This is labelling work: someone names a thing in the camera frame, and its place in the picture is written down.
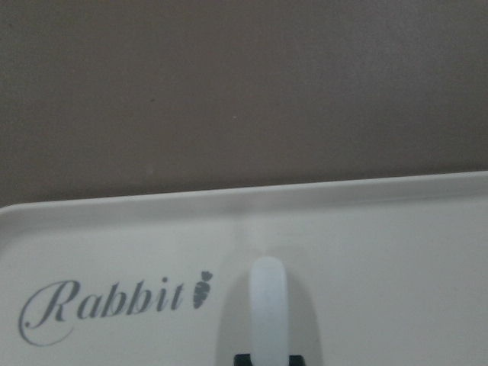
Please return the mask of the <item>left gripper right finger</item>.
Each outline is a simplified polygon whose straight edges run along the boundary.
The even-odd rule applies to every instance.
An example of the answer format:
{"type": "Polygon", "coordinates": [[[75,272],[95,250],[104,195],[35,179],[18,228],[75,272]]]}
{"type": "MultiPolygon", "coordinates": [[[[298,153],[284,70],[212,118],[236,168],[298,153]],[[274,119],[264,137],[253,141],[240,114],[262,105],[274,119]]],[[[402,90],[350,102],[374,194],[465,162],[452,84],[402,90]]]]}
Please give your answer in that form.
{"type": "Polygon", "coordinates": [[[305,359],[302,355],[290,355],[289,366],[305,366],[305,359]]]}

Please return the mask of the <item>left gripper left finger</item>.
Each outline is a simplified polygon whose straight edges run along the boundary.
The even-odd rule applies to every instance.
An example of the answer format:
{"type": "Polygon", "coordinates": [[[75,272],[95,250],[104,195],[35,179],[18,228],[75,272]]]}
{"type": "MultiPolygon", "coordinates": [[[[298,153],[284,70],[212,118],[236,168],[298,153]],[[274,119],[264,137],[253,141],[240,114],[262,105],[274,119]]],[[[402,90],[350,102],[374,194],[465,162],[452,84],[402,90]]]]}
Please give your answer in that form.
{"type": "Polygon", "coordinates": [[[238,354],[233,357],[233,366],[252,366],[250,354],[238,354]]]}

